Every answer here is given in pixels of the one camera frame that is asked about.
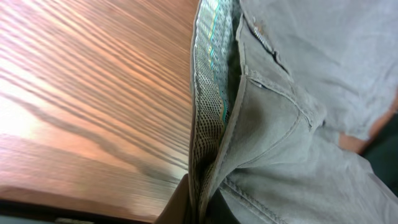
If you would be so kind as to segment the grey cotton shorts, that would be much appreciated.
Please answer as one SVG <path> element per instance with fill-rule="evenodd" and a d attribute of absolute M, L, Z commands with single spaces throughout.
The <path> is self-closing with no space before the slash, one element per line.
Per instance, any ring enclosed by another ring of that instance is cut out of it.
<path fill-rule="evenodd" d="M 396 223 L 339 145 L 397 90 L 397 2 L 201 0 L 192 40 L 192 223 Z"/>

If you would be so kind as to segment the black shorts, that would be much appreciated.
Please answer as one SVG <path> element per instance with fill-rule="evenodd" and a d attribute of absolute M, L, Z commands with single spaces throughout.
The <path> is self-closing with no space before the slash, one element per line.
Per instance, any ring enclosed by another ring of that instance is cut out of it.
<path fill-rule="evenodd" d="M 397 114 L 379 131 L 362 156 L 367 159 L 377 177 L 397 195 Z"/>

